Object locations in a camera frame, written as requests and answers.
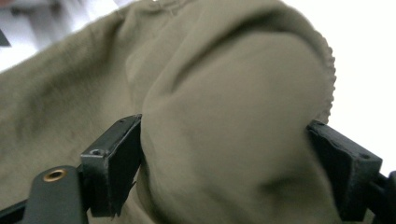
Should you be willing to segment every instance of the metal grommet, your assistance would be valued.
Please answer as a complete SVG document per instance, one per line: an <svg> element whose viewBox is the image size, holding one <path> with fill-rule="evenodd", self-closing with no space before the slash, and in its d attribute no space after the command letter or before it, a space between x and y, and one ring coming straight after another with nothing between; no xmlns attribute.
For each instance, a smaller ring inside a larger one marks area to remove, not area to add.
<svg viewBox="0 0 396 224"><path fill-rule="evenodd" d="M66 176L67 172L65 169L54 170L46 175L44 175L43 180L45 182L54 182L60 180Z"/></svg>

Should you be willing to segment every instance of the olive green fabric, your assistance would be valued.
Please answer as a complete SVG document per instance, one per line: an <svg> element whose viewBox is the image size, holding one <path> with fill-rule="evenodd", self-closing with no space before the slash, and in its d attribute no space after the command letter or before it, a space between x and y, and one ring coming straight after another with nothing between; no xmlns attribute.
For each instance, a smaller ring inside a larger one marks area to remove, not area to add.
<svg viewBox="0 0 396 224"><path fill-rule="evenodd" d="M334 81L323 38L276 0L133 3L0 75L0 208L142 113L114 223L338 223L304 131Z"/></svg>

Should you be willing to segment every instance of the white background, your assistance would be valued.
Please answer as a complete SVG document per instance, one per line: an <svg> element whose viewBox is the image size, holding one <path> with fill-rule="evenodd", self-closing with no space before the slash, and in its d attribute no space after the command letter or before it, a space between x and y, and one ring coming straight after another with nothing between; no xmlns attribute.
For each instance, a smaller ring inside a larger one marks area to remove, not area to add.
<svg viewBox="0 0 396 224"><path fill-rule="evenodd" d="M396 2L284 0L333 49L337 80L329 125L396 170Z"/></svg>

